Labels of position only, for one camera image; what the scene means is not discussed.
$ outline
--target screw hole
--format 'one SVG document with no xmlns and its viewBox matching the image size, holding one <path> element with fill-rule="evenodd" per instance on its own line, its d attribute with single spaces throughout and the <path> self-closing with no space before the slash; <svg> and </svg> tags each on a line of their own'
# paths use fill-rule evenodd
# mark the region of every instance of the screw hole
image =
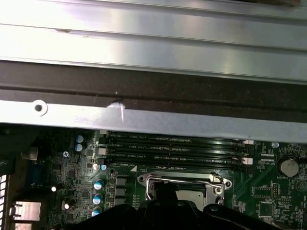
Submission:
<svg viewBox="0 0 307 230">
<path fill-rule="evenodd" d="M 37 112 L 41 112 L 43 110 L 43 107 L 40 104 L 37 104 L 34 108 Z"/>
</svg>

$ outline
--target aluminum panel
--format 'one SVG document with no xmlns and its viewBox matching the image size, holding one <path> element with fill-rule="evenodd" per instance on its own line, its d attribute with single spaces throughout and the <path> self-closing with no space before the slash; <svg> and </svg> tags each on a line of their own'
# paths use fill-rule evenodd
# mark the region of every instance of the aluminum panel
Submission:
<svg viewBox="0 0 307 230">
<path fill-rule="evenodd" d="M 1 2 L 0 59 L 305 83 L 303 1 Z"/>
</svg>

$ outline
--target blue capacitor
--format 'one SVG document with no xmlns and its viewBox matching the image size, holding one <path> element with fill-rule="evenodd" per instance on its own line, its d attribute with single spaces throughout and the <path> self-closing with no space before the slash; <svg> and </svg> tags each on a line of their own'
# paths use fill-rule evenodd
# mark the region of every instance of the blue capacitor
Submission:
<svg viewBox="0 0 307 230">
<path fill-rule="evenodd" d="M 102 195 L 100 193 L 96 194 L 93 198 L 93 204 L 99 205 L 102 201 Z"/>
<path fill-rule="evenodd" d="M 105 170 L 106 170 L 106 165 L 104 165 L 104 164 L 100 165 L 100 169 L 101 169 L 102 171 L 105 171 Z"/>
<path fill-rule="evenodd" d="M 102 208 L 101 207 L 95 207 L 92 211 L 92 217 L 100 214 L 102 212 Z"/>
<path fill-rule="evenodd" d="M 102 188 L 103 185 L 104 185 L 103 180 L 99 179 L 99 180 L 95 181 L 94 189 L 99 190 L 99 189 Z"/>
<path fill-rule="evenodd" d="M 81 135 L 76 136 L 76 142 L 77 143 L 82 143 L 84 141 L 84 137 Z"/>
<path fill-rule="evenodd" d="M 76 144 L 76 145 L 75 145 L 75 150 L 76 150 L 77 152 L 81 152 L 81 151 L 83 150 L 82 144 Z"/>
</svg>

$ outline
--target motherboard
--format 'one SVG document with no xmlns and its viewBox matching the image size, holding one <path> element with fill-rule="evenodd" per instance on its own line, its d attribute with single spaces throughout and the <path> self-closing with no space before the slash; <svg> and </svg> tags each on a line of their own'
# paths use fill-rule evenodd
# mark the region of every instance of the motherboard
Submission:
<svg viewBox="0 0 307 230">
<path fill-rule="evenodd" d="M 307 228 L 307 154 L 299 144 L 54 128 L 37 161 L 46 229 L 119 204 L 138 208 L 160 183 L 202 210 L 217 203 L 281 229 Z"/>
</svg>

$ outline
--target reflective metal surface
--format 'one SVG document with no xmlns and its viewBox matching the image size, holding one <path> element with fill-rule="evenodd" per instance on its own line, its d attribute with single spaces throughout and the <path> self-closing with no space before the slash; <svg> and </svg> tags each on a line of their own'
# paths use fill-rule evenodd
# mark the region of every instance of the reflective metal surface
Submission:
<svg viewBox="0 0 307 230">
<path fill-rule="evenodd" d="M 3 1 L 0 59 L 305 83 L 305 5 Z"/>
<path fill-rule="evenodd" d="M 307 143 L 307 124 L 263 121 L 206 115 L 147 112 L 48 104 L 37 116 L 35 104 L 0 100 L 0 121 L 4 123 L 80 127 L 128 132 L 195 137 L 220 137 L 291 143 Z"/>
</svg>

